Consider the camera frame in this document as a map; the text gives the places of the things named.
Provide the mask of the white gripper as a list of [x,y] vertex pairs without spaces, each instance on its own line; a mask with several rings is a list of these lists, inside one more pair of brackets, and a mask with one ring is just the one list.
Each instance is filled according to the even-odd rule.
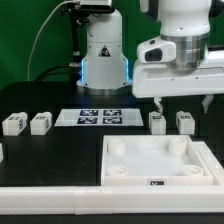
[[210,94],[224,93],[224,50],[210,51],[206,60],[195,70],[172,70],[167,64],[142,64],[136,61],[132,93],[136,98],[154,98],[163,115],[161,97],[206,95],[202,101],[204,112],[214,99]]

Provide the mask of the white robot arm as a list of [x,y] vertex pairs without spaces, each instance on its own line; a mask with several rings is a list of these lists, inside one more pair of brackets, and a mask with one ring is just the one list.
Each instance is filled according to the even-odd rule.
[[169,96],[202,95],[208,107],[224,93],[224,50],[210,47],[209,19],[224,11],[224,0],[139,0],[140,10],[161,23],[160,34],[137,47],[133,75],[122,53],[122,17],[112,0],[80,0],[88,12],[87,54],[80,89],[115,94],[127,85],[137,98],[152,98],[159,110]]

